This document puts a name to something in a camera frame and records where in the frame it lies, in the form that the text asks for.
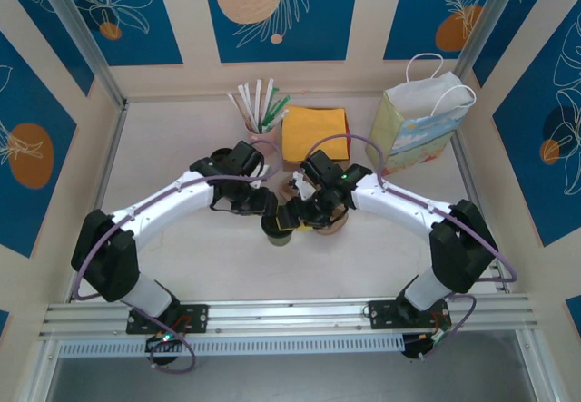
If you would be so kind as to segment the brown pulp cup carrier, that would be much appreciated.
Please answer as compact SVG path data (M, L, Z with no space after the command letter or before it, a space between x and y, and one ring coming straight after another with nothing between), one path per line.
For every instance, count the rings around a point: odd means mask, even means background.
M299 190L294 186L294 179L291 174L287 175L279 185L278 193L285 201L290 201L292 198L300 196ZM335 234L346 224L349 218L349 214L344 212L345 209L344 205L340 205L332 212L330 225L319 229L312 228L312 230L321 236Z

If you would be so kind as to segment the yellow paper napkin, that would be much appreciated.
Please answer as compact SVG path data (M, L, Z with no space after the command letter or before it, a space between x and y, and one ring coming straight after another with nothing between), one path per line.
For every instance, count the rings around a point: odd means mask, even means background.
M314 144L348 130L345 110L288 106L281 125L282 156L286 162L301 162Z

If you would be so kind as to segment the printed paper gift bag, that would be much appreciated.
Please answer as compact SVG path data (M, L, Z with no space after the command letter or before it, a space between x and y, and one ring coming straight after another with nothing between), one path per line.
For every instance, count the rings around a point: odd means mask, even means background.
M421 53L412 57L436 57L437 69L427 78L406 80L382 94L370 129L369 139L383 152L369 146L366 153L384 175L437 159L443 153L468 110L476 103L475 91L451 71L442 72L440 54Z

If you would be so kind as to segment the pink straw holder cup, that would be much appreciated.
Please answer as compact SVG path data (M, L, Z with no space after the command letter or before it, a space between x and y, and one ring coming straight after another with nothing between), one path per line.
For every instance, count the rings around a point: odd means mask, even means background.
M258 132L252 123L246 125L247 142L256 142L260 147L274 147L278 144L278 130L272 129L267 132Z

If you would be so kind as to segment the small controller circuit board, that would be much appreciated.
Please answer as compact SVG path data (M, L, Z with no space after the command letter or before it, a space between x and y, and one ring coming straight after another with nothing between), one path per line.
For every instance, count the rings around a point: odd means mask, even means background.
M450 329L438 329L436 332L404 334L402 354L409 359L424 360L450 333Z
M171 353L180 351L182 349L182 342L173 334L165 332L158 333L151 336L145 341L146 353Z

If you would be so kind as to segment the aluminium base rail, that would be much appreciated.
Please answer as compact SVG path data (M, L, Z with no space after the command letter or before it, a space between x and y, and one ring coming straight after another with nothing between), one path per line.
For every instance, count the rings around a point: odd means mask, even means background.
M207 310L187 325L188 335L207 337L369 334L379 321L371 298L207 301ZM100 302L51 304L40 328L41 339L128 338L129 309ZM538 328L525 294L477 296L465 331Z

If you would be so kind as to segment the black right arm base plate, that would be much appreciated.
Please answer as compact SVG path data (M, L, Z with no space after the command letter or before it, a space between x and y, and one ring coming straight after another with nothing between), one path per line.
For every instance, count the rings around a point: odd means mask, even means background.
M406 299L372 300L367 304L372 329L447 329L451 326L448 304L437 301L427 310L418 310Z

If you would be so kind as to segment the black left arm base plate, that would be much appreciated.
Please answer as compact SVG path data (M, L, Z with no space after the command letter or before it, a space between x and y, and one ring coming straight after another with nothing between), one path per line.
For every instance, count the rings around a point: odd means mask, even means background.
M206 332L209 306L177 305L170 308L156 319L180 334L201 334ZM125 332L130 335L153 335L162 332L163 328L150 321L135 309L129 312Z

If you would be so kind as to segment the aluminium frame side rail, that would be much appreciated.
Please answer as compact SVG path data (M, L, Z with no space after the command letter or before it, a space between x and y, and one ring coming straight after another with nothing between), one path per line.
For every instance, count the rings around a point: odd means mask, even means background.
M456 157L460 175L464 182L464 187L466 189L468 199L478 207L481 214L484 214L480 199L478 197L476 184L473 180L471 170L469 168L468 157L465 153L464 147L457 132L451 138L451 145ZM505 270L498 260L494 260L491 263L489 270L491 271L493 277L505 277Z
M94 200L94 211L100 210L103 206L104 197L107 191L108 183L111 177L111 173L113 170L113 165L115 161L115 157L118 151L118 147L120 144L120 140L123 135L123 128L126 122L128 109L129 109L129 101L124 100L123 105L121 106L119 113L117 115L117 122L114 127L113 136L109 143L109 148L105 156L105 162L103 164L103 170L101 174L101 178L98 183L97 193ZM72 285L68 291L67 297L65 299L66 303L70 303L72 300L78 301L87 301L89 299L98 298L99 294L95 293L88 296L83 296L79 294L79 289L82 280L84 279L85 272L89 269L91 264L93 263L94 257L98 252L99 248L103 245L105 241L107 241L108 237L115 231L115 228L112 228L108 233L102 236L101 239L98 239L97 242L89 249L89 252L84 259L84 262L80 266L79 270L74 273L74 277L72 280Z

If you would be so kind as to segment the aluminium frame post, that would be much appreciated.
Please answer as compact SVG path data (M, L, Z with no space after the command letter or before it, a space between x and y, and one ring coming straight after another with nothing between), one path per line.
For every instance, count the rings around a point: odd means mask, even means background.
M464 49L459 54L453 73L464 80L468 77L498 19L503 14L509 0L487 0L477 23L469 35Z
M74 0L48 0L73 40L76 48L120 113L126 109L126 97L115 81L101 49L94 40Z

